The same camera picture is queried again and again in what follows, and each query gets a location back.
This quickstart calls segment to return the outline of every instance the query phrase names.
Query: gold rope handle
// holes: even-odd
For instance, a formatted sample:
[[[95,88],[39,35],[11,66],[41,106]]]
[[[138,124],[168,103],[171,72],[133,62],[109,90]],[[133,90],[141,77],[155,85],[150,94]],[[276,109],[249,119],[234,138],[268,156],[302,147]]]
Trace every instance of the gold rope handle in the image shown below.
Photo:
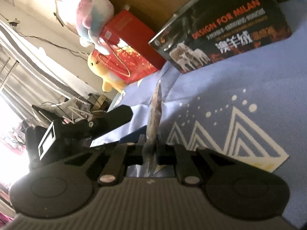
[[[103,62],[103,64],[104,64],[105,66],[107,66],[108,68],[110,68],[112,71],[115,71],[115,72],[117,72],[117,73],[119,73],[119,74],[121,74],[121,75],[123,75],[123,76],[125,76],[125,77],[130,77],[130,76],[131,76],[130,71],[129,71],[128,67],[125,65],[124,61],[118,56],[118,54],[114,51],[114,49],[111,47],[111,45],[110,45],[109,43],[107,43],[107,45],[111,48],[112,52],[114,53],[114,55],[115,55],[115,57],[118,59],[118,61],[127,69],[128,74],[123,73],[123,72],[121,72],[121,71],[118,71],[118,70],[116,70],[115,68],[111,67],[105,60],[103,60],[103,59],[100,57],[100,55],[103,55],[103,54],[100,53],[100,54],[98,55],[98,58]]]

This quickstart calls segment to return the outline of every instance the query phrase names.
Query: pink and blue plush toy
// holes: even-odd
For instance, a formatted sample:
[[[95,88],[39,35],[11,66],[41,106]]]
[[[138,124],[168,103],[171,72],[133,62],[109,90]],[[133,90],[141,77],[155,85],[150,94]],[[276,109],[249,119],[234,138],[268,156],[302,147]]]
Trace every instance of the pink and blue plush toy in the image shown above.
[[[104,55],[109,55],[106,47],[99,44],[99,36],[105,24],[114,16],[114,7],[109,0],[81,0],[77,7],[76,29],[80,44],[88,47],[92,43]]]

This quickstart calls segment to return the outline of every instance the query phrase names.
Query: yellow plush toy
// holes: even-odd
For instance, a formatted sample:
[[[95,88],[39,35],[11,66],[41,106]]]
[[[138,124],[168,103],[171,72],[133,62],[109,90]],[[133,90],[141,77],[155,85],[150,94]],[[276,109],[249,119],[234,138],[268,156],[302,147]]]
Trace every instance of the yellow plush toy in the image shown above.
[[[102,63],[100,63],[99,60],[92,55],[92,53],[87,59],[87,64],[93,73],[103,79],[102,90],[104,92],[110,92],[112,88],[114,88],[121,93],[127,86],[127,84],[121,78],[116,76]]]

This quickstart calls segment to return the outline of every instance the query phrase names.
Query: ribbed gray surface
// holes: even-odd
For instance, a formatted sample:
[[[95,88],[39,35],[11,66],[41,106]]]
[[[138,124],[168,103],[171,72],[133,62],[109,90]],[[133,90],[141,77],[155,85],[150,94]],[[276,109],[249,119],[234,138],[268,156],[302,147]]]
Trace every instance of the ribbed gray surface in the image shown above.
[[[292,228],[281,217],[251,222],[236,220],[213,208],[197,188],[175,178],[126,178],[103,187],[82,210],[60,219],[18,216],[7,230],[270,230]]]

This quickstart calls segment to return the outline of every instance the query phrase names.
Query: white dot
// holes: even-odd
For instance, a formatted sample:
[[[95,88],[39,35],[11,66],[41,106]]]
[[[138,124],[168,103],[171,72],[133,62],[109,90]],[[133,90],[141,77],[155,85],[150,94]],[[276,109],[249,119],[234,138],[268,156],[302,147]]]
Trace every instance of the white dot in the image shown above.
[[[249,109],[250,112],[253,113],[254,111],[257,110],[257,105],[253,103],[253,104],[251,104],[251,105],[249,106],[248,109]]]

